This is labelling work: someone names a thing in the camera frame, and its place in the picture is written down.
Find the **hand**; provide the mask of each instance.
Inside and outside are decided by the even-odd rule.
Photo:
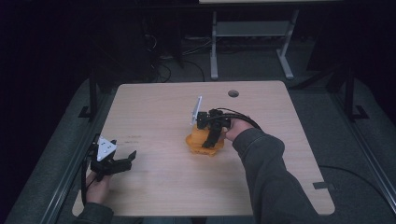
[[[91,172],[86,179],[87,203],[103,203],[110,189],[111,175],[105,175],[100,182],[95,178],[96,172]]]
[[[225,133],[225,138],[233,142],[241,132],[251,128],[253,126],[242,119],[231,119],[231,127]]]

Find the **wooden tabletop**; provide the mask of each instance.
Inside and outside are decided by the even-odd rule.
[[[238,91],[232,98],[229,91]],[[244,167],[231,142],[214,157],[191,154],[191,111],[226,107],[254,119],[286,146],[287,169],[319,214],[334,211],[317,162],[285,85],[280,81],[129,84],[119,87],[102,136],[117,140],[114,159],[137,150],[132,170],[112,177],[106,205],[117,216],[251,215]],[[78,195],[73,214],[82,211]]]

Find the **sleeve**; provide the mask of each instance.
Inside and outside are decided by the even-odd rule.
[[[256,223],[323,223],[298,180],[286,170],[283,142],[258,129],[241,132],[233,147],[246,170]]]
[[[73,222],[74,224],[83,223],[97,223],[106,224],[111,223],[113,218],[113,210],[109,207],[103,206],[99,203],[86,203],[84,210]]]

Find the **hole in table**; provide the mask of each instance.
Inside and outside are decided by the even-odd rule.
[[[235,90],[228,91],[228,95],[233,98],[238,97],[239,91],[235,91]]]

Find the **orange object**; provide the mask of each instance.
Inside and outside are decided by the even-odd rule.
[[[224,139],[219,140],[214,147],[202,147],[208,135],[209,129],[207,127],[203,130],[198,129],[196,124],[192,127],[191,134],[186,137],[186,143],[193,154],[204,154],[213,157],[218,150],[224,147]]]

